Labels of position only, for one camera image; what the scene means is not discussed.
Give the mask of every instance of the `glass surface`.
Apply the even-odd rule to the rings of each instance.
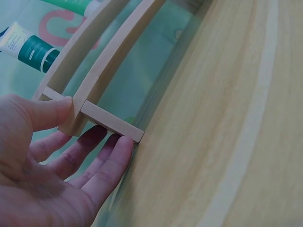
[[[105,31],[80,65],[64,95],[72,96],[76,92],[106,44],[140,2],[140,0],[131,0]],[[0,32],[13,21],[18,21],[25,29],[38,35],[59,51],[84,20],[79,15],[38,0],[1,0],[0,5]],[[123,61],[98,105],[115,116],[133,123],[191,17],[192,14],[188,11],[167,1]],[[31,99],[44,76],[44,73],[30,68],[3,52],[0,53],[0,68],[0,95],[16,93]],[[85,130],[91,126],[92,124],[88,123]],[[37,132],[33,140],[45,137],[54,131],[56,129]],[[73,138],[45,162],[58,157],[75,140],[76,138]],[[75,175],[81,174],[88,167],[102,146],[103,143],[89,154]],[[102,208],[103,215],[98,222],[100,225],[106,219],[108,204],[109,202]]]

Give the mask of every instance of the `light wood surface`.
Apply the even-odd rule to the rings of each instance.
[[[97,104],[114,74],[165,0],[143,0],[100,54],[73,97],[73,110],[58,129],[79,136],[86,119],[80,114],[86,100]]]
[[[300,0],[212,1],[108,227],[302,226],[302,12]]]
[[[81,113],[94,123],[101,125],[119,135],[129,136],[137,143],[140,142],[144,134],[142,130],[121,120],[120,118],[112,115],[111,113],[103,110],[89,101],[84,103],[83,107],[81,108]]]
[[[129,0],[104,0],[100,4],[60,52],[36,90],[34,100],[45,99],[43,92],[46,87],[60,94],[65,90],[94,44],[128,2]]]

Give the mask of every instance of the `wooden frame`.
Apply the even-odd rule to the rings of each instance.
[[[129,0],[104,0],[61,51],[35,92],[34,100],[57,100],[77,68]],[[73,108],[58,130],[79,136],[93,121],[139,143],[144,132],[96,106],[120,64],[165,0],[143,0],[100,54],[73,97]]]

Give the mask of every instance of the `curved wooden slat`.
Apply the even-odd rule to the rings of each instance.
[[[62,93],[81,62],[101,37],[109,24],[116,18],[129,0],[104,0],[88,17],[63,48],[45,75],[33,99],[43,99],[43,92],[50,87]]]
[[[85,101],[94,104],[99,101],[125,56],[164,2],[143,0],[123,23],[74,95],[73,111],[66,122],[59,126],[60,131],[72,136],[80,135],[86,123],[80,114]]]

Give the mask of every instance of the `bent wood piece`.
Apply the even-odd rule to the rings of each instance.
[[[65,90],[93,45],[128,2],[129,0],[104,0],[100,4],[60,52],[36,90],[34,100],[45,99],[43,92],[47,86],[58,93]]]
[[[80,113],[86,100],[96,104],[120,64],[165,0],[143,0],[105,47],[73,97],[73,112],[58,129],[79,136],[86,120]]]
[[[81,108],[81,113],[92,122],[122,136],[129,136],[139,143],[144,132],[131,124],[119,119],[95,104],[86,101]]]

